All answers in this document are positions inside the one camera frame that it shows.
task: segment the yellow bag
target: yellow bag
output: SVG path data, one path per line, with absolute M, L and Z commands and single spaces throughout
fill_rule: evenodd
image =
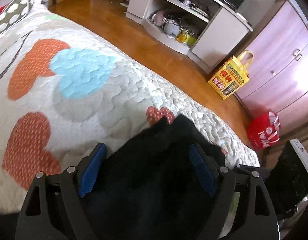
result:
M 250 53 L 252 58 L 243 65 L 241 61 L 246 53 Z M 250 80 L 246 68 L 253 62 L 253 60 L 254 55 L 250 51 L 243 51 L 237 58 L 234 56 L 231 57 L 208 83 L 221 96 L 221 98 L 228 98 Z

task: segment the quilted bedspread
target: quilted bedspread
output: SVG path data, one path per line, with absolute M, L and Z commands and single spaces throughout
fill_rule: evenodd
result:
M 191 119 L 228 167 L 259 166 L 216 114 L 86 28 L 47 10 L 11 27 L 0 35 L 0 212 L 21 208 L 38 171 L 77 165 L 97 142 L 115 152 L 149 127 L 150 106 Z

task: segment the wardrobe handle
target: wardrobe handle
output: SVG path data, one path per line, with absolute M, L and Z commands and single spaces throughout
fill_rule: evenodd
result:
M 302 54 L 297 55 L 296 58 L 295 58 L 295 60 L 296 60 L 296 61 L 299 61 L 299 60 L 301 59 L 302 56 L 303 56 Z
M 294 52 L 293 52 L 293 56 L 296 56 L 299 52 L 300 52 L 300 50 L 299 50 L 299 49 L 294 50 Z

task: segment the wardrobe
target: wardrobe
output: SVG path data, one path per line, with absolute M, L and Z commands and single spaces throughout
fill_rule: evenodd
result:
M 236 96 L 252 117 L 278 113 L 280 135 L 308 121 L 308 28 L 289 0 L 278 0 L 240 44 L 254 61 Z

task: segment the red bag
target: red bag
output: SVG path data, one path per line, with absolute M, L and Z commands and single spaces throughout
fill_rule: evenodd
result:
M 281 123 L 276 113 L 268 112 L 254 119 L 247 129 L 249 138 L 255 150 L 262 150 L 279 141 Z

